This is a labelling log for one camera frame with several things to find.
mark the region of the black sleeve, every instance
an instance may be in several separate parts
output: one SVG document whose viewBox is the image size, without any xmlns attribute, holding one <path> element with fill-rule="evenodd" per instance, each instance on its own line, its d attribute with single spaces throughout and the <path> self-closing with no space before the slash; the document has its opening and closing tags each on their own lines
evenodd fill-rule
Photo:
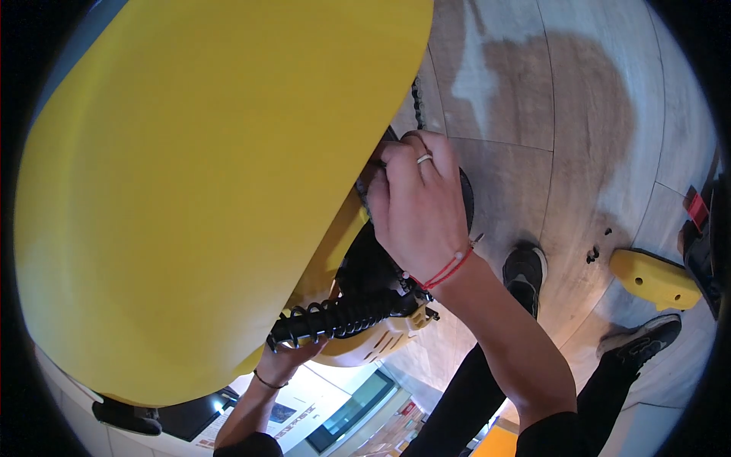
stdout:
<svg viewBox="0 0 731 457">
<path fill-rule="evenodd" d="M 253 433 L 234 445 L 220 447 L 213 457 L 284 457 L 276 439 L 265 433 Z"/>
<path fill-rule="evenodd" d="M 539 420 L 518 437 L 515 457 L 588 457 L 586 438 L 575 412 L 560 412 Z"/>
</svg>

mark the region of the spring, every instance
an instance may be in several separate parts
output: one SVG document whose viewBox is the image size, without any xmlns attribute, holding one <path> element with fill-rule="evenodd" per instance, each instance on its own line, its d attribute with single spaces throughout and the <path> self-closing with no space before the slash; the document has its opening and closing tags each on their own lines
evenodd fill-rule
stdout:
<svg viewBox="0 0 731 457">
<path fill-rule="evenodd" d="M 284 313 L 279 315 L 267 337 L 267 345 L 276 352 L 277 345 L 284 342 L 298 348 L 300 338 L 309 337 L 317 343 L 320 335 L 327 338 L 355 336 L 389 317 L 400 299 L 396 291 L 388 290 L 357 301 L 341 297 L 312 303 L 307 309 L 295 306 L 289 317 Z"/>
</svg>

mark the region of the silver ring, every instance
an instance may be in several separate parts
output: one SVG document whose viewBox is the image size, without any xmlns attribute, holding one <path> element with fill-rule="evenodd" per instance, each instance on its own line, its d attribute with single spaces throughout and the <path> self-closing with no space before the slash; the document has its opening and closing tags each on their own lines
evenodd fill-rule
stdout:
<svg viewBox="0 0 731 457">
<path fill-rule="evenodd" d="M 421 162 L 424 162 L 425 160 L 432 160 L 433 157 L 431 154 L 424 154 L 423 156 L 416 159 L 416 165 L 419 165 Z"/>
</svg>

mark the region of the black pants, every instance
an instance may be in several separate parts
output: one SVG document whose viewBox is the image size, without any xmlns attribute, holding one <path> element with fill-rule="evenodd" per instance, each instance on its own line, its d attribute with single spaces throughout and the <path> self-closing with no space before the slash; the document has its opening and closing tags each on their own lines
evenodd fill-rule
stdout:
<svg viewBox="0 0 731 457">
<path fill-rule="evenodd" d="M 513 292 L 518 301 L 517 291 Z M 627 368 L 613 354 L 602 357 L 596 371 L 577 398 L 591 455 L 598 456 L 607 442 L 617 416 L 637 379 L 637 369 Z M 482 353 L 476 344 L 462 361 L 418 436 L 402 457 L 456 457 L 480 432 L 505 401 Z"/>
</svg>

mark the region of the shoe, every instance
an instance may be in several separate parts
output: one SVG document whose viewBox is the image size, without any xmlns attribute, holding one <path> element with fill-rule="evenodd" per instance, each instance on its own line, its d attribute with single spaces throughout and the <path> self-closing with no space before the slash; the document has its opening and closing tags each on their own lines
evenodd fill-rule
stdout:
<svg viewBox="0 0 731 457">
<path fill-rule="evenodd" d="M 655 354 L 670 346 L 678 338 L 681 328 L 679 314 L 658 316 L 631 332 L 602 340 L 596 349 L 596 356 L 601 359 L 604 354 L 612 352 L 620 358 L 623 365 L 636 366 L 639 370 Z"/>
<path fill-rule="evenodd" d="M 538 295 L 547 274 L 545 254 L 528 241 L 515 245 L 503 264 L 503 285 L 534 318 L 538 318 Z"/>
</svg>

